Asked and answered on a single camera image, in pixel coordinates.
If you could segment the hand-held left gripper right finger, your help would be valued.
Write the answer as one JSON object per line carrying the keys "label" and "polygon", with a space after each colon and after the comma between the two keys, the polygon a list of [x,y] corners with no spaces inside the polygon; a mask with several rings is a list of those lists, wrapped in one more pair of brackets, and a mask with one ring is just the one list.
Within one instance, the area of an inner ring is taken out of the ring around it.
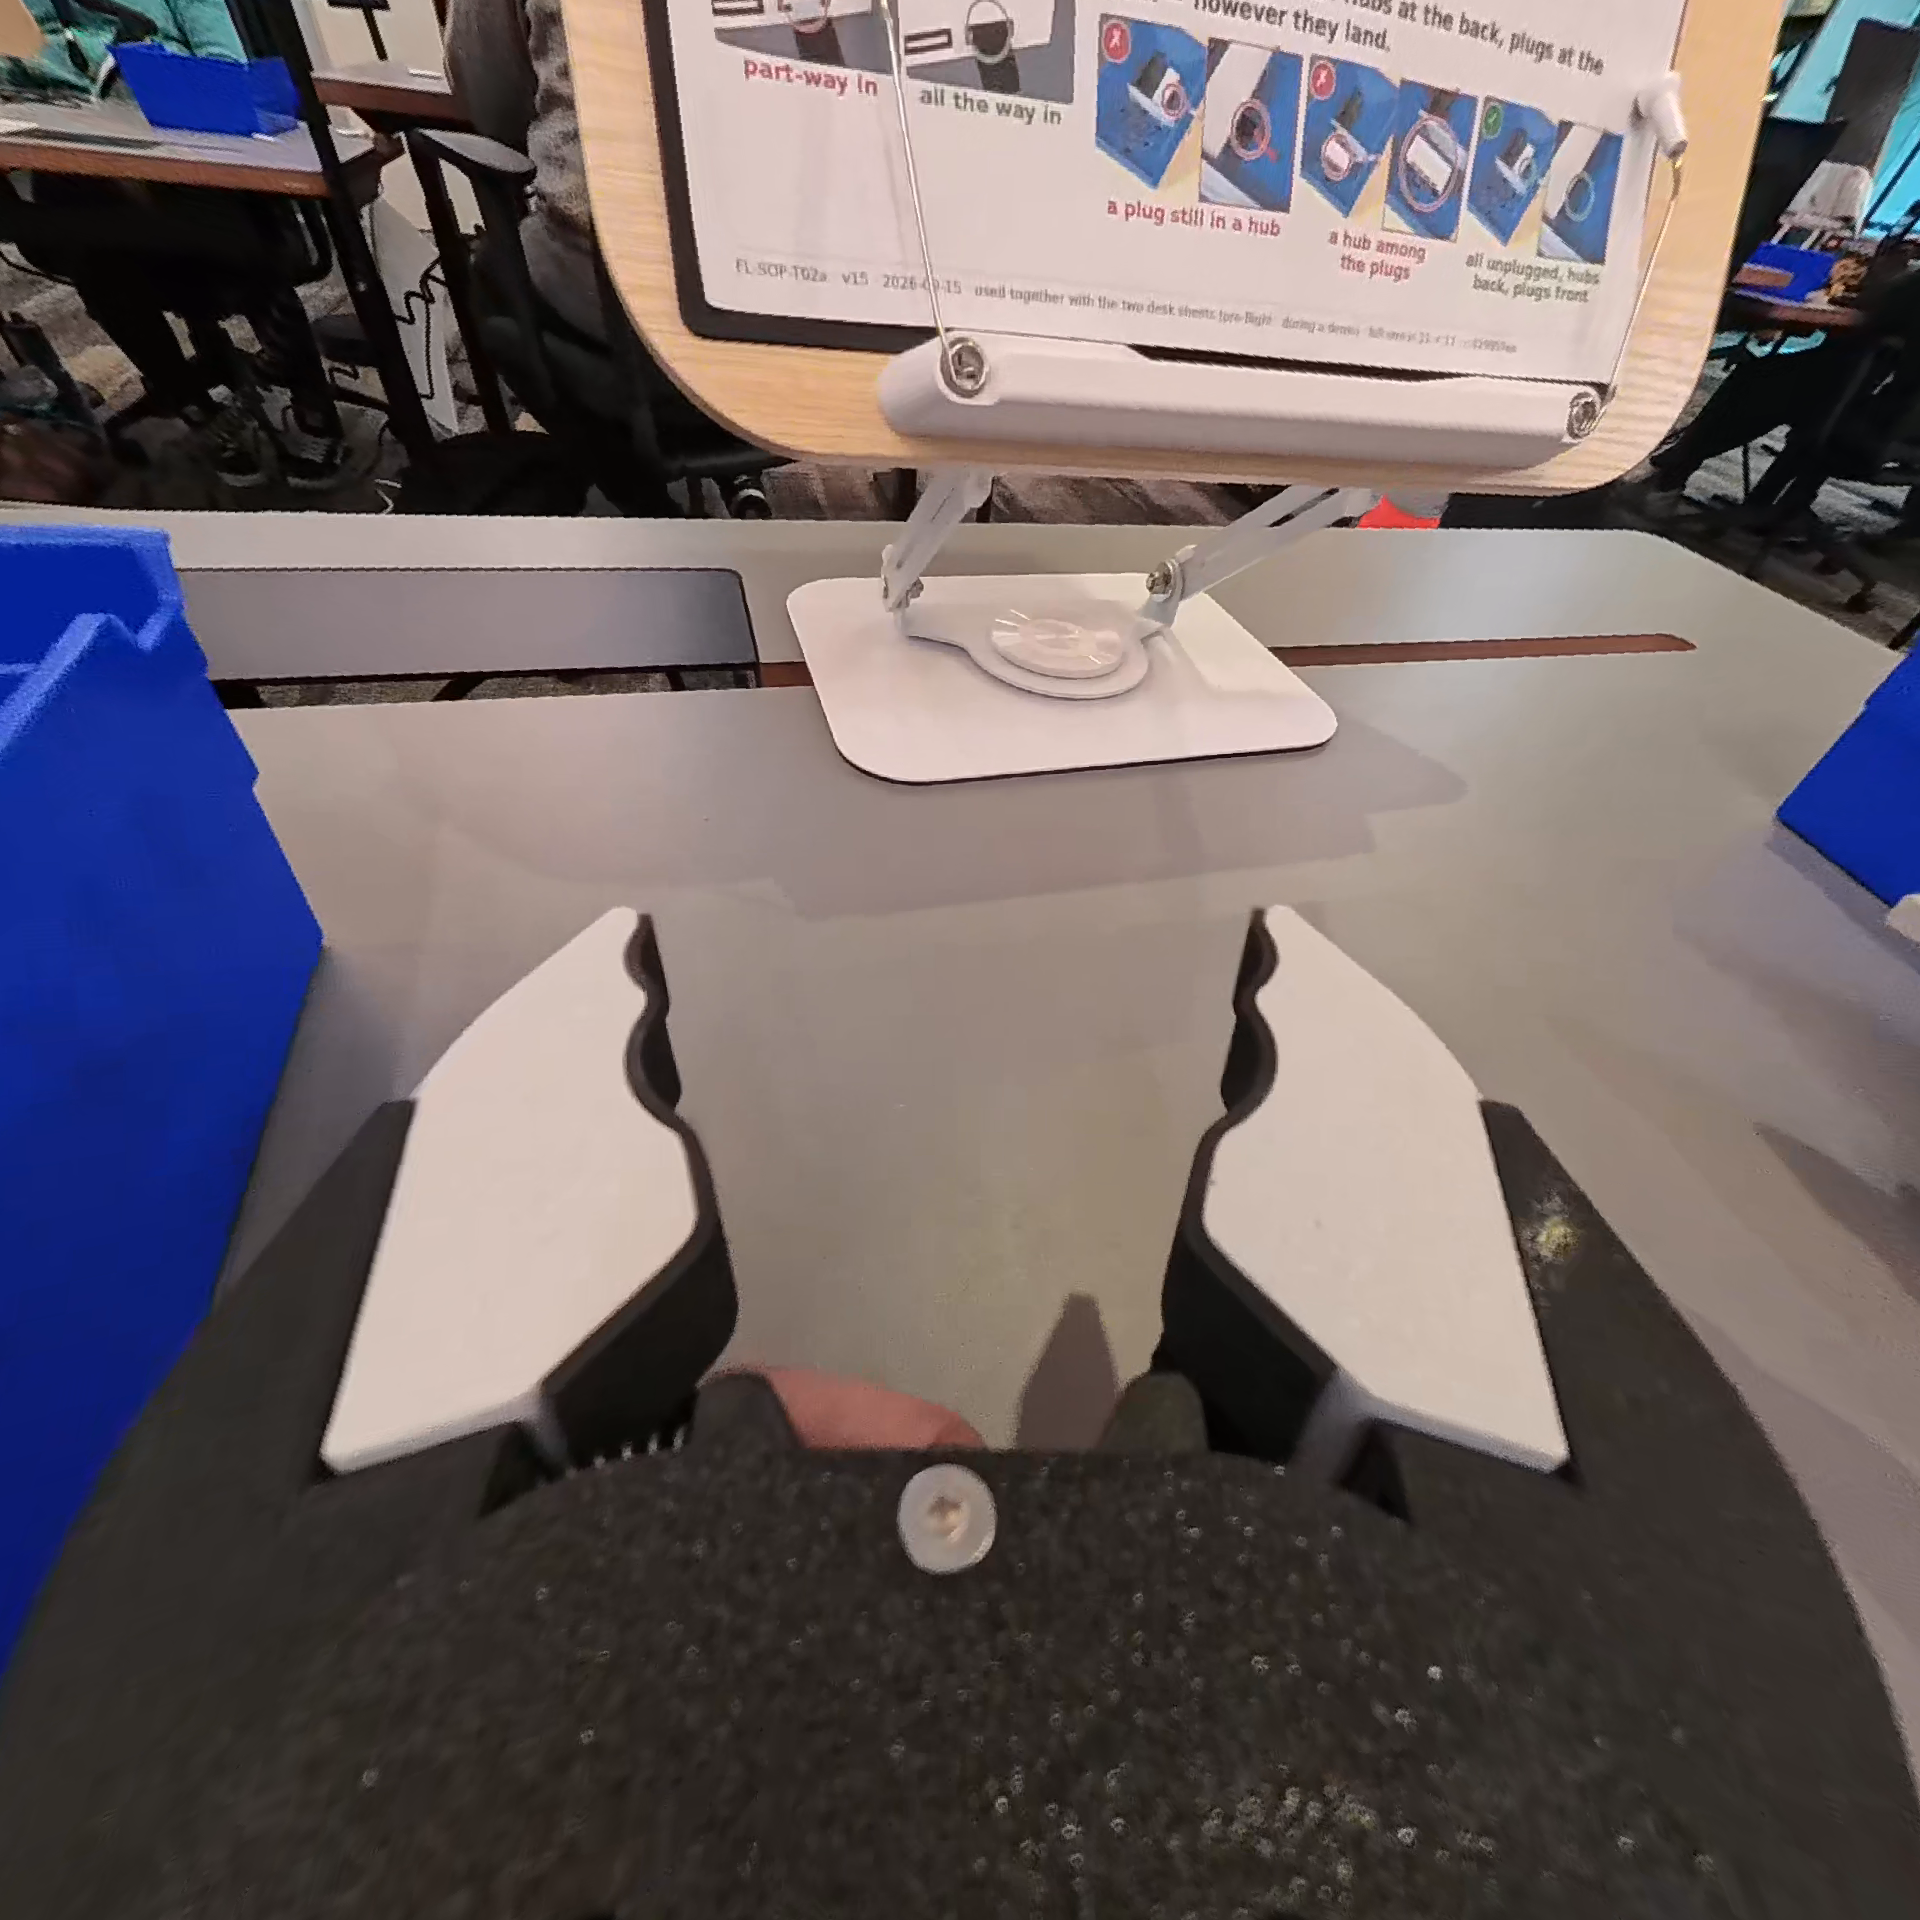
{"label": "hand-held left gripper right finger", "polygon": [[1571,1439],[1486,1107],[1440,1032],[1284,907],[1247,925],[1159,1372],[1217,1451],[1350,1472],[1379,1428],[1530,1472]]}

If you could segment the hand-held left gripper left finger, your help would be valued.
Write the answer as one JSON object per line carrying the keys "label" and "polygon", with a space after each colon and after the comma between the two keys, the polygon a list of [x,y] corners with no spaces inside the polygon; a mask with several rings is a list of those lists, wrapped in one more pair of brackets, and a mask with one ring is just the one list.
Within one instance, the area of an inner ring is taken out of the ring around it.
{"label": "hand-held left gripper left finger", "polygon": [[738,1290],[666,1013],[653,922],[620,907],[422,1079],[321,1442],[336,1476],[509,1425],[589,1465],[693,1401]]}

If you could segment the blue plastic bin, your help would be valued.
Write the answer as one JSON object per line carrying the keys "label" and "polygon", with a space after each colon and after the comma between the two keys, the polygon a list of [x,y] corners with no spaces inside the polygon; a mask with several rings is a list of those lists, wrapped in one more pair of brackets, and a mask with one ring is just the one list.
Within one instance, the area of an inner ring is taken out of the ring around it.
{"label": "blue plastic bin", "polygon": [[1919,895],[1919,659],[1904,657],[1777,821],[1892,911]]}
{"label": "blue plastic bin", "polygon": [[117,73],[163,130],[280,136],[302,123],[302,92],[283,61],[184,53],[160,40],[121,42]]}
{"label": "blue plastic bin", "polygon": [[2,534],[2,1660],[208,1311],[321,924],[166,536]]}

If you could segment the black office chair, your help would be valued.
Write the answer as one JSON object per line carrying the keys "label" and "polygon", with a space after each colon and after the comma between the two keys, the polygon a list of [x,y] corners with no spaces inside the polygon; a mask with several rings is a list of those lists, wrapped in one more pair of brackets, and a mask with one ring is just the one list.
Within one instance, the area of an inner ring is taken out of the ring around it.
{"label": "black office chair", "polygon": [[479,342],[519,405],[585,486],[628,515],[771,519],[768,472],[781,457],[693,401],[659,368],[589,246],[598,303],[579,329],[540,293],[526,238],[537,168],[470,130],[425,128],[408,150],[469,180],[481,233],[469,246]]}

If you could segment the printed instruction sheet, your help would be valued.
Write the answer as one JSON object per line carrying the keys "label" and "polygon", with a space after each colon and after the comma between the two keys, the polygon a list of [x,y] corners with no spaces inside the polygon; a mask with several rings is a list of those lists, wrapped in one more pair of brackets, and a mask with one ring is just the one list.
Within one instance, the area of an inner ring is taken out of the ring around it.
{"label": "printed instruction sheet", "polygon": [[1609,378],[1676,2],[663,4],[684,307]]}

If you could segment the grey table with wooden edge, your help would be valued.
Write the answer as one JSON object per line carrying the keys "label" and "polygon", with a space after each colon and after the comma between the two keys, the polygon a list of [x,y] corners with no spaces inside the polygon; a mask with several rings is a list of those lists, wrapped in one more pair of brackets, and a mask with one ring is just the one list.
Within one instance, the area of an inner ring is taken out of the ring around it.
{"label": "grey table with wooden edge", "polygon": [[2,104],[2,171],[326,199],[311,128],[162,130],[130,105]]}

